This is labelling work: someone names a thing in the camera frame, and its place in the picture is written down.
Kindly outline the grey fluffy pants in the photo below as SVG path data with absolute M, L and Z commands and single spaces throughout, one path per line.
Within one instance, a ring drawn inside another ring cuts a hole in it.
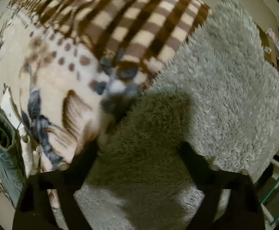
M 279 147 L 279 75 L 221 0 L 105 142 L 75 198 L 93 229 L 184 229 L 203 200 L 176 148 L 257 181 Z

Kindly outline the teal and white rack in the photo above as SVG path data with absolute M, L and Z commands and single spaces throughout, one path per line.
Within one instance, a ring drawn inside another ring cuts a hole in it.
M 273 159 L 270 164 L 273 167 L 272 175 L 260 190 L 258 197 L 261 202 L 266 228 L 275 229 L 279 224 L 279 162 Z

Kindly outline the blue denim jeans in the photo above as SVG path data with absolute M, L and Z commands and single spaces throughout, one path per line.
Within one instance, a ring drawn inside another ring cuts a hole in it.
M 18 131 L 0 108 L 0 189 L 17 206 L 26 182 Z

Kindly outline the cream floral checkered blanket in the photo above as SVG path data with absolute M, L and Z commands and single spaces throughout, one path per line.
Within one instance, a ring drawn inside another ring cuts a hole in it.
M 10 0 L 0 108 L 25 174 L 31 151 L 47 172 L 105 142 L 210 12 L 201 0 Z

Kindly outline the brown cardboard box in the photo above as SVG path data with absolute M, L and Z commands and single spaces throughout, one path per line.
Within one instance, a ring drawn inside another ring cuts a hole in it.
M 258 26 L 258 29 L 265 52 L 265 59 L 277 69 L 277 61 L 279 60 L 279 38 L 271 28 L 264 31 L 260 26 Z

